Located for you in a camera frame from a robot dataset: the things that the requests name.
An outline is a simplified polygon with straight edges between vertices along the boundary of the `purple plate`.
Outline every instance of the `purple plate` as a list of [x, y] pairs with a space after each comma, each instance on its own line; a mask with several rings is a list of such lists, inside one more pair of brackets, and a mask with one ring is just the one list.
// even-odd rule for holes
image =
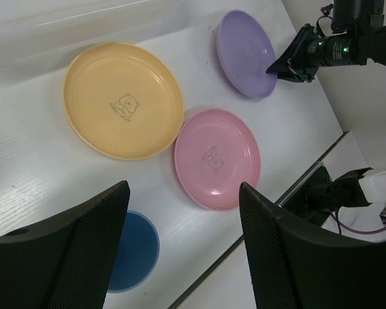
[[277, 74], [265, 71], [276, 60], [269, 37], [247, 13], [231, 11], [217, 32], [217, 53], [227, 78], [247, 97], [265, 98], [272, 94]]

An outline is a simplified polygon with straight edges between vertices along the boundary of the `plate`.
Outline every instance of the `plate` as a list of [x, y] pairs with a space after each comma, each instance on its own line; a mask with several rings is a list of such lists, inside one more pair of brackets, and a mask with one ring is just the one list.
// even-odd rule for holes
[[111, 274], [109, 293], [139, 286], [153, 272], [160, 254], [160, 238], [144, 215], [128, 211]]
[[64, 106], [85, 142], [125, 160], [165, 150], [184, 116], [182, 93], [170, 70], [150, 52], [117, 42], [94, 46], [70, 64]]
[[257, 186], [260, 152], [243, 121], [223, 109], [209, 109], [183, 125], [175, 144], [175, 168], [198, 204], [230, 211], [238, 207], [242, 182]]
[[274, 63], [275, 51], [260, 24], [249, 14], [229, 12], [217, 31], [217, 53], [232, 85], [250, 98], [272, 94], [277, 74], [265, 71]]

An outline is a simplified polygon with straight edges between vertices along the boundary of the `cable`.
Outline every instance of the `cable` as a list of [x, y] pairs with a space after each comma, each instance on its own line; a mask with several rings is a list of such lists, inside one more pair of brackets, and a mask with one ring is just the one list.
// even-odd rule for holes
[[317, 32], [319, 33], [320, 37], [326, 37], [326, 35], [324, 34], [324, 32], [322, 30], [322, 27], [320, 27], [320, 24], [319, 24], [319, 20], [322, 18], [328, 18], [331, 21], [333, 21], [333, 18], [330, 16], [321, 16], [321, 17], [319, 17], [319, 19], [316, 22], [316, 29], [317, 29]]
[[321, 13], [324, 15], [324, 16], [329, 16], [330, 13], [332, 12], [332, 9], [334, 8], [334, 5], [331, 3], [329, 5], [326, 5], [324, 7], [322, 7], [320, 9]]
[[[338, 218], [336, 218], [336, 216], [332, 213], [330, 213], [330, 216], [337, 222], [338, 221]], [[384, 232], [386, 231], [386, 226], [379, 229], [379, 230], [370, 230], [370, 231], [363, 231], [363, 230], [354, 230], [354, 229], [351, 229], [350, 227], [348, 227], [347, 225], [343, 224], [342, 222], [338, 221], [339, 224], [345, 228], [346, 230], [348, 230], [349, 232], [352, 232], [352, 233], [356, 233], [356, 234], [360, 234], [360, 235], [374, 235], [374, 234], [378, 234], [378, 233], [381, 233], [381, 232]]]
[[336, 223], [339, 229], [339, 235], [342, 235], [342, 227], [340, 226], [340, 221], [339, 221], [339, 208], [336, 209]]

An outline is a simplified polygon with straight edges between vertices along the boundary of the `bear illustration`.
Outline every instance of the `bear illustration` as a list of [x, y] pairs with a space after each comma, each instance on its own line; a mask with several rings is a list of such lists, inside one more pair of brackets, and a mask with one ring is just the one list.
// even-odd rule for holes
[[121, 110], [127, 118], [130, 118], [137, 110], [137, 107], [140, 106], [140, 103], [129, 93], [126, 93], [124, 97], [121, 97], [118, 102], [114, 103], [114, 106]]
[[203, 157], [203, 160], [216, 172], [224, 165], [221, 156], [217, 153], [216, 147], [211, 148]]

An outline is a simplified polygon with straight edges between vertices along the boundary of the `white device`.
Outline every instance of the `white device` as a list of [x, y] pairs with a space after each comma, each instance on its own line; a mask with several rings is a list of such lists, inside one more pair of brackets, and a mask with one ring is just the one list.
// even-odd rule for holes
[[371, 169], [359, 180], [360, 187], [369, 203], [386, 204], [386, 169]]

